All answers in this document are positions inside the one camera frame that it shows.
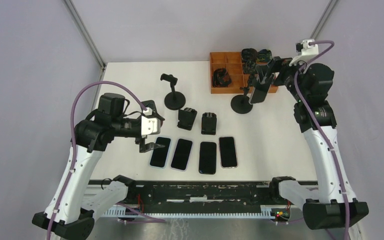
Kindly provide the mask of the black round stand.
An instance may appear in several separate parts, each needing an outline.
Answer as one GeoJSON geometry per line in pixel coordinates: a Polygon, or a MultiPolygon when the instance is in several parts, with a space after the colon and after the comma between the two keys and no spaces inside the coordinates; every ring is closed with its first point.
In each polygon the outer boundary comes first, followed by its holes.
{"type": "Polygon", "coordinates": [[[248,93],[250,91],[250,88],[253,86],[253,81],[256,79],[256,76],[254,74],[249,75],[247,84],[245,87],[240,87],[240,89],[243,91],[242,95],[236,95],[232,98],[230,102],[231,109],[241,115],[249,113],[253,105],[249,103],[249,97],[248,93]]]}
{"type": "Polygon", "coordinates": [[[161,81],[167,81],[170,83],[171,92],[164,98],[164,104],[169,110],[179,110],[186,104],[186,99],[183,93],[176,91],[175,86],[177,85],[178,78],[171,74],[163,73],[160,77],[161,81]]]}

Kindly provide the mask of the light blue case phone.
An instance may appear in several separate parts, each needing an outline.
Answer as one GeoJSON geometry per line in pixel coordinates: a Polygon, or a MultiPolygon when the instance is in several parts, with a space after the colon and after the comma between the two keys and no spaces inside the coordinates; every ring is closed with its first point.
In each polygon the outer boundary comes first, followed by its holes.
{"type": "Polygon", "coordinates": [[[162,147],[153,150],[149,164],[151,167],[164,168],[170,150],[171,139],[167,137],[158,137],[155,143],[162,145],[162,147]]]}

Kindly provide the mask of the black small phone stand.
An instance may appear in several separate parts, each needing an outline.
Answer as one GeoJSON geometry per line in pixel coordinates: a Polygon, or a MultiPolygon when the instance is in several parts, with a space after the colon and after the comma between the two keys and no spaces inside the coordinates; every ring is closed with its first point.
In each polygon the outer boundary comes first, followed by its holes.
{"type": "Polygon", "coordinates": [[[193,108],[186,107],[178,111],[178,123],[177,127],[183,130],[192,130],[197,111],[193,108]]]}

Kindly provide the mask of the grey case phone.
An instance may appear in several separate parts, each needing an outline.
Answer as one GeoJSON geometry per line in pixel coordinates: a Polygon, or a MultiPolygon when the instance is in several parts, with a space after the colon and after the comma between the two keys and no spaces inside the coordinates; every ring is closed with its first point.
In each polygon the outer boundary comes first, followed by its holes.
{"type": "Polygon", "coordinates": [[[238,166],[235,140],[232,136],[219,138],[221,167],[236,168],[238,166]]]}

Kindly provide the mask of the pink case phone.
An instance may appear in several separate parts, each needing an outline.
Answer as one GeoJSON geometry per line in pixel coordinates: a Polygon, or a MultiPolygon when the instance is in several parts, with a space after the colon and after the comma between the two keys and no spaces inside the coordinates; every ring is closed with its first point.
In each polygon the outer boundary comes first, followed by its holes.
{"type": "Polygon", "coordinates": [[[269,91],[258,91],[256,90],[256,83],[257,83],[257,76],[258,75],[255,75],[256,76],[256,79],[253,81],[253,90],[252,90],[252,93],[251,93],[251,96],[250,96],[250,99],[249,99],[249,103],[250,104],[257,104],[257,103],[262,103],[267,94],[269,93],[269,91]]]}

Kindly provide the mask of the black wedge phone stand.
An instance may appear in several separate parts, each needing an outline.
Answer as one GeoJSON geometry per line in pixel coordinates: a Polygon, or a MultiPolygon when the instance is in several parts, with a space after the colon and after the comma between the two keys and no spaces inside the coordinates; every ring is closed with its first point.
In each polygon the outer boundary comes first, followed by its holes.
{"type": "Polygon", "coordinates": [[[201,118],[201,134],[215,135],[217,126],[217,115],[213,112],[205,112],[201,118]]]}

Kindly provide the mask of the lavender case phone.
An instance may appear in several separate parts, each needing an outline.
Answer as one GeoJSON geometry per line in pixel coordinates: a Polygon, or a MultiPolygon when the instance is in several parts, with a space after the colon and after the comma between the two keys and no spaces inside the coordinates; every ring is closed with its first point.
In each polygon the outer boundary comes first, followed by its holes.
{"type": "Polygon", "coordinates": [[[175,170],[185,171],[188,166],[193,142],[180,138],[176,143],[170,167],[175,170]]]}

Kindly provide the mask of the black phone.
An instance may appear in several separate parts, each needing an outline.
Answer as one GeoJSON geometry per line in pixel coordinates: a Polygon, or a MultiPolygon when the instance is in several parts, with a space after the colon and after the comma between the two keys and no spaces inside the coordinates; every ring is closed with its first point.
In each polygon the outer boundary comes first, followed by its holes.
{"type": "Polygon", "coordinates": [[[199,173],[214,175],[216,173],[217,145],[215,142],[203,141],[199,151],[199,173]]]}

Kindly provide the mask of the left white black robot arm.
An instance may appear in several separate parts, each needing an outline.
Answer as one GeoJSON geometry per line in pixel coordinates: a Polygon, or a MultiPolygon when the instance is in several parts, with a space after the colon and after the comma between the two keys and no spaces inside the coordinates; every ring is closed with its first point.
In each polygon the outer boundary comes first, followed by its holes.
{"type": "Polygon", "coordinates": [[[148,135],[160,133],[164,118],[157,112],[155,101],[143,101],[145,109],[137,118],[124,111],[127,99],[116,93],[100,96],[97,109],[74,127],[75,142],[57,191],[45,211],[35,213],[32,223],[66,240],[85,240],[95,222],[111,207],[123,201],[136,200],[133,180],[117,176],[108,187],[91,198],[84,198],[91,175],[107,146],[115,137],[134,138],[140,153],[160,144],[146,143],[148,135]]]}

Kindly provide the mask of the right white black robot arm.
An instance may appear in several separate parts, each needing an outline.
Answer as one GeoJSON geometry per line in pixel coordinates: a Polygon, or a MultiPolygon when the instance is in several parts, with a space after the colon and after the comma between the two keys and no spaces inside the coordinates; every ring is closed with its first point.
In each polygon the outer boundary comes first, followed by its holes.
{"type": "Polygon", "coordinates": [[[337,121],[327,101],[334,71],[325,64],[276,57],[256,66],[254,87],[264,95],[270,86],[285,86],[294,97],[294,117],[313,158],[317,186],[309,189],[290,176],[274,177],[268,196],[281,204],[288,200],[303,213],[312,230],[351,227],[369,214],[368,204],[353,191],[340,156],[337,121]]]}

